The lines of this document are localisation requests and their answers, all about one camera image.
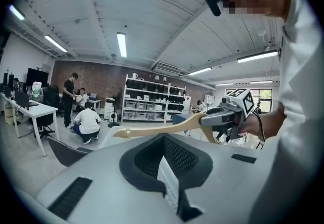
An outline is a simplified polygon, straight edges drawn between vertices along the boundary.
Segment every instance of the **white sleeve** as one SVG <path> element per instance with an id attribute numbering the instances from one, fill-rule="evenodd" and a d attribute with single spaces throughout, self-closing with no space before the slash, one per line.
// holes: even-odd
<path id="1" fill-rule="evenodd" d="M 82 118 L 81 113 L 82 113 L 82 112 L 79 112 L 79 113 L 77 114 L 77 116 L 74 118 L 74 120 L 75 120 L 76 122 L 80 122 L 80 121 L 81 121 L 81 118 Z"/>

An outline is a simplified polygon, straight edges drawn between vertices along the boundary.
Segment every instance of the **pants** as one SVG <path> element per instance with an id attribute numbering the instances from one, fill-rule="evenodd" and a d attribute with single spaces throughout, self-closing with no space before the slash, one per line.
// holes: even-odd
<path id="1" fill-rule="evenodd" d="M 84 139 L 84 140 L 87 140 L 87 139 L 91 139 L 91 138 L 96 138 L 97 136 L 98 136 L 98 134 L 99 134 L 99 131 L 96 131 L 96 132 L 94 132 L 94 133 L 90 133 L 90 134 L 82 134 L 81 132 L 80 132 L 80 124 L 75 124 L 74 126 L 73 126 L 73 130 L 74 130 L 74 132 L 76 133 L 76 134 L 78 134 L 82 139 Z"/>
<path id="2" fill-rule="evenodd" d="M 77 107 L 76 107 L 76 111 L 79 113 L 79 112 L 81 112 L 81 111 L 83 111 L 83 110 L 85 110 L 85 107 L 84 106 L 80 106 L 80 105 L 78 105 Z"/>
<path id="3" fill-rule="evenodd" d="M 68 127 L 71 123 L 71 111 L 72 111 L 73 99 L 64 100 L 64 125 Z"/>

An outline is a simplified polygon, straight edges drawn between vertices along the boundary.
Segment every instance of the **hand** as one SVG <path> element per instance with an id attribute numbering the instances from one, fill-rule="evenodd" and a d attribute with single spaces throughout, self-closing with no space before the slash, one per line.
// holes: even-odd
<path id="1" fill-rule="evenodd" d="M 258 135 L 260 131 L 260 123 L 258 118 L 254 114 L 250 114 L 245 120 L 244 126 L 239 129 L 238 133 L 248 132 L 253 135 Z"/>

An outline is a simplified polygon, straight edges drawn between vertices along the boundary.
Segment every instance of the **white wall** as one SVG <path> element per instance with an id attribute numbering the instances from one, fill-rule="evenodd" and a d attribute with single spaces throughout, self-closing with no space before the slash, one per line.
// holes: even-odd
<path id="1" fill-rule="evenodd" d="M 239 87 L 217 87 L 215 91 L 215 102 L 213 106 L 219 105 L 222 100 L 222 97 L 225 95 L 226 89 L 237 89 Z M 245 86 L 244 88 L 250 89 L 272 89 L 272 109 L 276 109 L 278 104 L 278 96 L 279 96 L 279 86 Z"/>
<path id="2" fill-rule="evenodd" d="M 13 73 L 21 82 L 26 82 L 28 68 L 42 68 L 43 64 L 51 67 L 48 83 L 51 83 L 55 59 L 25 40 L 11 34 L 4 48 L 0 62 L 0 81 L 5 72 Z"/>

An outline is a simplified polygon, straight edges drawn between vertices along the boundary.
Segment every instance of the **metal shelving unit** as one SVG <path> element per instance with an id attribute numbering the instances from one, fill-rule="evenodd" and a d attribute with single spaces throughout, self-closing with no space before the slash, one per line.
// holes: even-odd
<path id="1" fill-rule="evenodd" d="M 152 91 L 147 91 L 147 90 L 128 88 L 126 86 L 126 81 L 128 79 L 129 80 L 133 80 L 133 81 L 138 81 L 138 82 L 145 82 L 145 83 L 150 83 L 150 84 L 158 84 L 158 85 L 167 86 L 168 87 L 168 92 L 167 93 L 158 93 L 158 92 L 152 92 Z M 136 92 L 144 92 L 144 93 L 151 93 L 151 94 L 159 94 L 159 95 L 183 97 L 183 96 L 179 96 L 179 95 L 170 94 L 170 88 L 172 88 L 172 87 L 173 88 L 180 89 L 180 90 L 186 90 L 186 87 L 185 88 L 182 88 L 182 87 L 171 86 L 171 83 L 169 83 L 169 84 L 160 84 L 160 83 L 155 83 L 155 82 L 150 82 L 150 81 L 145 81 L 145 80 L 128 78 L 128 75 L 126 75 L 125 87 L 124 87 L 124 95 L 123 95 L 123 107 L 121 109 L 121 122 L 123 122 L 123 120 L 132 120 L 132 121 L 163 121 L 163 123 L 165 124 L 167 121 L 170 121 L 170 120 L 167 120 L 167 114 L 168 113 L 181 113 L 181 111 L 168 110 L 168 105 L 182 105 L 182 104 L 169 103 L 169 101 L 166 101 L 166 102 L 145 101 L 145 100 L 141 100 L 141 99 L 128 98 L 128 97 L 125 97 L 125 95 L 126 95 L 127 91 L 136 91 Z M 136 109 L 136 108 L 127 108 L 127 107 L 125 107 L 125 101 L 134 101 L 134 102 L 149 103 L 149 104 L 154 103 L 154 104 L 159 104 L 159 105 L 166 105 L 166 107 L 165 107 L 164 110 L 161 110 L 161 111 L 160 110 L 143 110 L 143 109 Z M 162 119 L 161 117 L 157 117 L 155 120 L 144 119 L 144 118 L 124 119 L 124 111 L 164 113 L 164 119 Z"/>

